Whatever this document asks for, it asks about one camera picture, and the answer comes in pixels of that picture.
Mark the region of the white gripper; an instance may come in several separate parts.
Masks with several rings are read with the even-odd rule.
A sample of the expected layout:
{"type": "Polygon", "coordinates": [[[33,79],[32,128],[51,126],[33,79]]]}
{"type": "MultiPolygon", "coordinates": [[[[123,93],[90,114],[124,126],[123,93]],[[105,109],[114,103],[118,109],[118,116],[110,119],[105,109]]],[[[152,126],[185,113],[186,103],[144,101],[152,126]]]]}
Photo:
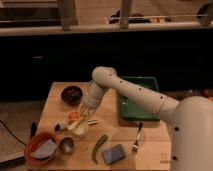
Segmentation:
{"type": "Polygon", "coordinates": [[[89,121],[96,112],[95,108],[98,108],[100,106],[101,101],[102,98],[100,96],[92,95],[88,91],[86,91],[83,95],[82,103],[80,104],[78,109],[78,119],[82,121],[85,118],[84,112],[87,107],[89,109],[86,120],[89,121]]]}

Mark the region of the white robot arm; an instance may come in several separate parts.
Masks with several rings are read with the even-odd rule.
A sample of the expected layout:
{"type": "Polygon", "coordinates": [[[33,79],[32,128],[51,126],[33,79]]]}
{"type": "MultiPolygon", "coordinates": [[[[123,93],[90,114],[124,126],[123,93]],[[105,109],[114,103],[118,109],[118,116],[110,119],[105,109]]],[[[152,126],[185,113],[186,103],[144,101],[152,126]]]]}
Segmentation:
{"type": "Polygon", "coordinates": [[[171,171],[213,169],[213,101],[201,96],[178,101],[118,77],[114,68],[99,66],[92,71],[80,115],[90,117],[109,88],[172,127],[171,171]]]}

